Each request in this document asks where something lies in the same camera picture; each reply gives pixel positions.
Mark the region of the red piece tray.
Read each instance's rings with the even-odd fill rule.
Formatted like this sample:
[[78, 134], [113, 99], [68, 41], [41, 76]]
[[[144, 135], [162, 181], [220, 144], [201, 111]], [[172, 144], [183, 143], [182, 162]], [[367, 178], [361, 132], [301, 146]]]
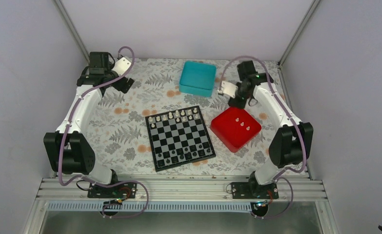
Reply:
[[262, 126], [246, 110], [229, 107], [211, 121], [210, 129], [235, 153], [252, 140]]

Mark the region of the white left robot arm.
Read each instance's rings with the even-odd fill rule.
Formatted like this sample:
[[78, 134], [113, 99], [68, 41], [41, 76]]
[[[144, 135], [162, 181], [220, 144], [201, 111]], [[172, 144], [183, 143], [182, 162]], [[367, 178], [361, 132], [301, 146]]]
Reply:
[[108, 52], [89, 54], [89, 64], [77, 79], [76, 95], [66, 117], [55, 131], [47, 132], [43, 138], [51, 168], [62, 186], [79, 178], [99, 185], [107, 197], [119, 193], [116, 172], [96, 162], [85, 132], [108, 88], [128, 92], [134, 80], [127, 78], [127, 74], [134, 63], [134, 58], [123, 55], [114, 58]]

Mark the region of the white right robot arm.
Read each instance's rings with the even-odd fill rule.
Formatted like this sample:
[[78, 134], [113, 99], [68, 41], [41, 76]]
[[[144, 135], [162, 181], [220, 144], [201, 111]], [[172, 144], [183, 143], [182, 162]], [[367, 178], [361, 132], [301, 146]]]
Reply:
[[254, 182], [248, 185], [253, 198], [261, 198], [267, 192], [267, 184], [278, 181], [286, 171], [301, 173], [306, 168], [313, 137], [313, 126], [303, 122], [288, 107], [278, 93], [264, 62], [264, 72], [258, 73], [248, 58], [237, 65], [240, 81], [233, 84], [230, 105], [242, 108], [248, 99], [257, 100], [266, 109], [275, 130], [269, 146], [269, 160], [253, 174]]

